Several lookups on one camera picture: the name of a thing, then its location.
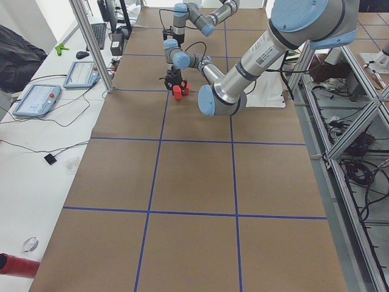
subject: label sticker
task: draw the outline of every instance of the label sticker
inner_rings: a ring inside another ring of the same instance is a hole
[[[269,62],[280,52],[275,48],[274,43],[266,38],[266,34],[256,41],[251,47],[252,58],[259,67],[265,68]]]

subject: red cylinder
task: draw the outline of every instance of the red cylinder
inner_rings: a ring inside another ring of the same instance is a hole
[[[22,259],[9,254],[0,254],[0,274],[33,279],[39,265],[40,262],[34,260]]]

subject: green clip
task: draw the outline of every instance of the green clip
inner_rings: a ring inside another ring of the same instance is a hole
[[[57,47],[55,47],[55,50],[57,51],[58,56],[62,56],[62,50],[69,50],[66,48],[63,44],[59,44]]]

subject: white desk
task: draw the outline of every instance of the white desk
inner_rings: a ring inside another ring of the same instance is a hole
[[[70,50],[64,50],[60,57],[53,50],[34,78],[67,74],[72,62],[77,60],[75,54],[86,48],[79,29],[67,41],[65,47]],[[109,47],[110,40],[107,37],[105,49],[101,51],[107,65],[112,58]],[[92,57],[88,56],[83,60],[92,60]],[[62,86],[64,78],[44,78],[36,82]],[[54,108],[75,100],[83,92],[85,89],[71,91],[63,89]],[[85,95],[91,104],[90,107],[66,128],[54,122],[41,120],[8,123],[0,125],[0,139],[34,150],[53,150],[87,141],[102,108],[104,92],[105,87],[99,81]],[[81,97],[49,113],[45,118],[67,124],[87,105],[88,103]],[[11,120],[12,118],[7,114],[2,122]],[[56,163],[49,165],[43,158],[45,153],[31,153],[23,148],[0,143],[0,252],[32,260],[42,259],[75,176],[66,173],[65,163],[74,157],[81,160],[85,148],[85,145],[71,148],[58,155]],[[23,242],[33,236],[39,239],[37,249],[28,254],[20,254]],[[0,275],[0,291],[26,292],[31,283],[30,279]]]

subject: red object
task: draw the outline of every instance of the red object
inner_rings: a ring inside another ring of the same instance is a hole
[[[180,86],[173,86],[173,96],[175,100],[182,100],[182,91]]]
[[[38,271],[40,262],[22,259],[9,254],[0,254],[0,274],[31,278],[33,279]]]
[[[187,83],[187,87],[185,88],[184,92],[182,93],[183,96],[187,96],[190,92],[190,85]]]

